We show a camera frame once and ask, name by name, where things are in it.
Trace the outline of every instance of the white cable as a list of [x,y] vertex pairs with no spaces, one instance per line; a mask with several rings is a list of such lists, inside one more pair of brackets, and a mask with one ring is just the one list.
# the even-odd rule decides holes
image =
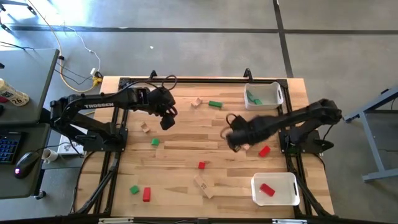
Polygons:
[[85,49],[87,51],[89,51],[90,53],[94,53],[95,54],[95,57],[98,58],[98,69],[97,69],[97,71],[100,71],[100,69],[101,69],[101,59],[98,57],[97,53],[94,50],[91,50],[91,49],[87,48],[85,41],[83,40],[83,38],[79,34],[77,34],[77,32],[76,32],[76,30],[74,28],[66,26],[65,22],[63,23],[63,26],[68,28],[68,29],[71,29],[71,30],[75,31],[76,36],[78,36],[80,38],[80,40],[83,43],[83,46],[85,47]]
[[50,26],[50,24],[44,19],[44,17],[42,16],[42,14],[39,12],[39,10],[36,9],[35,5],[33,5],[33,3],[30,0],[29,1],[30,5],[32,5],[32,7],[35,9],[35,11],[39,14],[39,16],[44,20],[44,22],[48,25],[48,27],[51,29],[51,32],[54,34],[54,37],[57,40],[58,46],[60,48],[60,56],[62,56],[62,48],[61,48],[61,43],[60,40],[58,40],[57,35],[55,34],[54,30],[52,29],[52,26]]

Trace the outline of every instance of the red block in bin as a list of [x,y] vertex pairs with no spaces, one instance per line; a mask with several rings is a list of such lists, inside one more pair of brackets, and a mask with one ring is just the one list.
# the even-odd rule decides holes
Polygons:
[[142,201],[144,202],[150,201],[150,187],[144,188],[144,195],[142,196]]
[[270,149],[268,146],[265,146],[265,147],[259,152],[259,156],[265,157],[270,151],[271,151],[271,149]]
[[270,196],[270,197],[274,196],[275,190],[272,189],[272,188],[270,188],[268,185],[262,184],[261,187],[260,187],[260,189],[261,189],[264,193],[266,193],[268,196]]
[[206,166],[205,162],[199,162],[198,168],[205,169],[205,166]]

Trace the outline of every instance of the white bin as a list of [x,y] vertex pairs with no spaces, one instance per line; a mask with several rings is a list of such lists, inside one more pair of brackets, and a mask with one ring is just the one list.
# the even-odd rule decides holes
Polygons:
[[[275,190],[270,197],[260,190],[262,184],[267,184]],[[264,205],[298,205],[300,203],[296,176],[290,172],[257,173],[251,179],[253,202]]]
[[[256,105],[248,99],[247,91],[259,99],[262,105]],[[245,84],[244,105],[247,110],[273,110],[284,103],[280,85],[277,82],[271,84]]]

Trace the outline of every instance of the bottle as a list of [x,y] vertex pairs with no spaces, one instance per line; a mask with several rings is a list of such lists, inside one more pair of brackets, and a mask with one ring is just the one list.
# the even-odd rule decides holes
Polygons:
[[29,101],[29,96],[26,93],[16,90],[2,78],[0,78],[0,96],[16,106],[24,106]]

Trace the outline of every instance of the concrete floor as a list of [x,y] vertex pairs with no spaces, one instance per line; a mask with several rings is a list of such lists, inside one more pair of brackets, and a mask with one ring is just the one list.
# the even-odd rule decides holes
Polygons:
[[[277,27],[270,0],[49,2],[53,6],[45,1],[37,6],[46,12],[53,25],[65,20],[68,26],[93,27]],[[398,1],[279,0],[279,4],[286,29],[398,29]],[[2,12],[3,22],[43,24],[29,11],[7,9],[12,18]],[[66,66],[81,75],[89,75],[91,68],[97,67],[96,58],[72,32],[57,34],[67,58]],[[286,77],[278,34],[80,34],[87,46],[101,57],[103,75],[148,75],[156,69],[161,75],[241,76],[250,67],[255,77]],[[335,100],[343,113],[348,114],[384,89],[398,85],[396,35],[289,34],[286,39],[294,77],[305,79],[310,101]],[[0,40],[35,48],[58,47],[50,32],[17,31],[12,36],[0,30]],[[77,86],[88,87],[89,83]],[[72,93],[54,73],[46,105]],[[320,128],[320,134],[326,129]],[[362,126],[356,121],[341,122],[327,139],[335,143],[324,156],[335,213],[344,218],[398,223],[398,177],[370,184],[361,180],[362,175],[376,171]],[[397,164],[396,153],[382,153],[386,164],[391,167]],[[46,171],[42,188],[48,197],[40,201],[1,200],[0,220],[67,214],[76,175],[76,169]]]

